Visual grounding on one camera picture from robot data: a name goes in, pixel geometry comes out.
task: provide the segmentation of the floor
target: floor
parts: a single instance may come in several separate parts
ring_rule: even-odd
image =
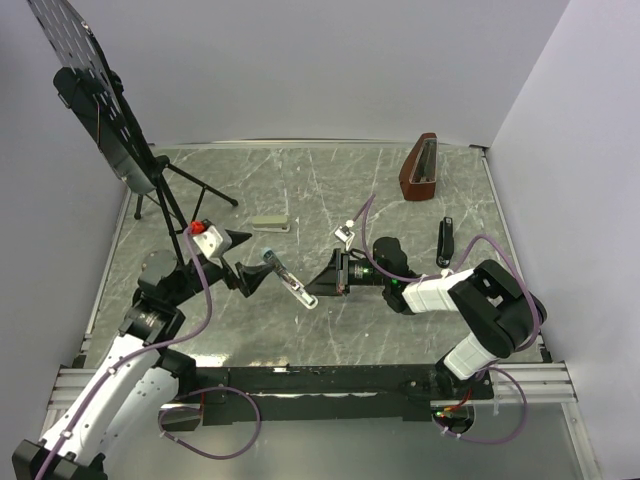
[[[289,233],[256,233],[225,255],[230,264],[260,262],[270,246],[280,259],[307,282],[329,261],[339,246],[332,232],[351,218],[372,192],[377,197],[370,216],[369,242],[395,236],[416,272],[434,273],[438,224],[454,221],[457,256],[477,233],[493,236],[505,248],[505,230],[485,170],[481,151],[441,146],[434,199],[405,202],[398,172],[410,146],[335,145],[314,148],[190,148],[157,151],[237,198],[238,207],[207,195],[201,218],[231,230],[251,231],[254,215],[288,214]],[[169,184],[190,215],[199,190],[173,173]],[[143,218],[133,219],[129,205],[95,320],[86,366],[97,365],[130,306],[140,263],[150,251],[171,243],[160,209],[145,200]],[[477,244],[468,266],[497,258],[487,244]],[[395,314],[375,287],[354,287],[348,297],[321,297],[307,310],[273,275],[245,299],[222,284],[212,288],[215,318],[194,340],[175,348],[202,366],[350,365],[435,363],[469,332],[457,313],[412,317]],[[187,321],[182,333],[202,320],[202,295],[181,306]],[[510,361],[539,362],[534,347]]]

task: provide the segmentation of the purple cable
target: purple cable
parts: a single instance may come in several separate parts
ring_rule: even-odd
[[[513,383],[515,387],[518,389],[518,392],[520,392],[520,396],[522,397],[522,407],[523,407],[522,418],[520,419],[520,423],[515,428],[515,430],[511,432],[509,435],[507,435],[506,437],[496,438],[496,439],[482,439],[482,438],[465,437],[462,435],[458,436],[458,434],[453,433],[448,429],[445,430],[446,427],[442,425],[439,421],[434,419],[435,424],[438,425],[438,427],[440,427],[440,429],[446,435],[453,438],[459,438],[460,440],[463,440],[465,442],[470,442],[470,443],[481,443],[483,445],[501,445],[503,443],[510,442],[511,440],[516,438],[518,435],[520,435],[524,430],[524,427],[527,424],[527,418],[529,417],[529,404],[527,402],[527,397],[524,394],[524,390],[522,390],[522,387],[520,386],[520,384],[517,382],[515,378],[511,376],[511,374],[505,372],[501,368],[490,366],[490,367],[487,367],[487,369],[493,370],[499,373],[500,375],[504,375],[505,377],[507,377],[511,381],[511,383]]]
[[[207,302],[207,314],[204,320],[198,326],[198,328],[196,328],[193,332],[185,335],[184,337],[148,345],[144,348],[141,348],[140,350],[136,350],[135,352],[132,352],[129,355],[126,355],[125,357],[123,357],[122,359],[114,363],[111,366],[112,369],[118,370],[122,365],[125,365],[127,362],[129,362],[133,358],[136,358],[137,356],[142,355],[145,352],[149,352],[151,350],[157,350],[159,348],[165,348],[165,347],[168,347],[169,345],[175,345],[176,343],[181,343],[181,342],[186,342],[187,340],[191,340],[195,336],[202,333],[202,331],[209,326],[209,323],[211,322],[211,317],[213,316],[213,300],[211,299],[211,292],[209,291],[209,283],[207,282],[207,277],[204,271],[202,270],[202,265],[198,260],[198,255],[195,252],[193,239],[191,238],[190,235],[191,235],[191,227],[189,226],[184,231],[183,236],[187,244],[187,250],[189,251],[189,255],[193,260],[193,265],[195,266],[196,272],[198,273],[198,278],[202,283],[204,298]],[[102,385],[105,384],[105,382],[109,379],[110,376],[111,374],[107,371],[100,378],[98,378],[98,380],[93,385],[91,390],[89,390],[89,392],[87,393],[87,396],[84,398],[82,403],[78,406],[78,410],[76,410],[76,413],[73,415],[73,417],[71,417],[71,420],[69,420],[69,424],[67,425],[66,431],[72,431],[73,428],[78,424],[78,422],[80,421],[80,418],[82,417],[84,412],[87,410],[87,408],[91,404],[91,401],[95,398],[96,394],[98,393]],[[55,445],[47,455],[47,458],[45,458],[44,462],[42,463],[40,470],[38,470],[35,480],[42,480],[44,478],[44,474],[46,473],[47,469],[51,465],[51,462],[53,461],[55,456],[62,449],[62,446],[64,445],[64,442],[66,442],[66,440],[67,439],[65,437],[61,436],[60,439],[55,443]]]
[[[251,398],[248,394],[244,393],[242,390],[238,390],[237,388],[222,386],[222,387],[209,387],[209,388],[203,388],[201,390],[196,390],[195,392],[191,392],[191,393],[189,393],[187,395],[179,397],[179,399],[190,397],[191,395],[198,395],[198,394],[201,394],[201,393],[215,392],[215,391],[220,391],[220,390],[227,391],[227,392],[233,392],[233,393],[236,393],[236,394],[240,395],[241,397],[245,398],[251,404],[251,406],[253,407],[253,411],[256,412],[256,428],[255,428],[255,430],[253,432],[253,435],[251,436],[251,438],[249,439],[249,441],[247,442],[247,444],[244,447],[242,447],[237,452],[231,453],[229,455],[214,455],[212,453],[204,452],[204,451],[200,450],[199,448],[196,448],[193,445],[185,442],[184,440],[181,440],[181,439],[173,436],[172,434],[167,432],[162,427],[162,420],[164,419],[165,415],[167,415],[167,413],[175,412],[175,411],[193,411],[194,409],[190,408],[190,407],[175,407],[175,408],[171,408],[169,410],[165,410],[164,412],[162,412],[160,414],[160,416],[158,417],[158,427],[160,427],[160,431],[162,432],[162,435],[167,437],[169,440],[173,440],[177,444],[182,445],[184,448],[186,448],[188,450],[191,450],[193,453],[197,453],[198,455],[201,455],[201,456],[203,456],[205,458],[209,458],[211,460],[230,460],[232,458],[239,457],[244,452],[249,450],[253,446],[253,444],[256,442],[256,440],[258,439],[258,434],[260,433],[260,428],[262,427],[262,419],[260,418],[260,410],[258,409],[258,405],[256,405],[255,400],[253,398]]]
[[[374,268],[378,270],[380,273],[382,273],[383,275],[386,275],[387,277],[394,278],[396,280],[399,280],[405,283],[423,282],[423,281],[436,280],[436,279],[442,278],[441,275],[426,275],[424,277],[418,277],[418,278],[400,277],[398,275],[394,275],[391,272],[388,272],[387,270],[382,268],[380,265],[378,265],[378,263],[373,259],[373,255],[371,255],[371,252],[369,251],[369,247],[367,247],[367,218],[369,217],[369,210],[371,209],[371,205],[373,204],[373,200],[375,197],[376,197],[376,194],[374,193],[373,195],[371,195],[371,197],[369,197],[369,200],[365,202],[363,208],[360,209],[364,213],[364,215],[362,216],[362,231],[361,231],[362,250],[364,250],[367,260],[369,260],[371,264],[374,266]],[[457,272],[460,269],[460,267],[462,267],[464,262],[467,260],[467,257],[471,253],[471,250],[473,249],[474,245],[480,239],[488,242],[495,249],[495,251],[498,252],[498,255],[500,256],[500,258],[502,258],[504,263],[509,268],[509,271],[511,272],[511,275],[513,276],[516,283],[518,284],[518,287],[520,287],[520,290],[522,290],[522,293],[524,294],[524,298],[527,302],[527,305],[531,310],[531,316],[533,318],[533,329],[531,332],[531,336],[529,337],[529,340],[527,340],[520,347],[516,348],[516,352],[521,352],[522,350],[529,348],[536,341],[536,337],[540,333],[540,316],[538,314],[538,309],[536,308],[536,305],[533,302],[533,297],[531,296],[531,293],[529,293],[529,289],[525,285],[524,280],[522,280],[522,278],[518,274],[518,270],[513,265],[511,260],[509,260],[509,257],[507,256],[505,251],[502,249],[502,247],[500,247],[500,245],[498,245],[498,242],[496,242],[493,238],[491,238],[489,235],[486,235],[484,233],[480,233],[476,235],[471,239],[471,241],[469,242],[469,245],[463,252],[462,257],[460,257],[460,260],[452,270],[454,272]]]
[[[369,200],[367,200],[366,202],[364,202],[364,204],[360,207],[360,210],[358,210],[358,212],[354,215],[354,217],[353,217],[353,219],[352,219],[354,223],[358,221],[358,219],[360,218],[360,215],[362,215],[362,212],[364,212],[364,209],[365,209],[365,207],[367,206],[367,202],[368,202]]]

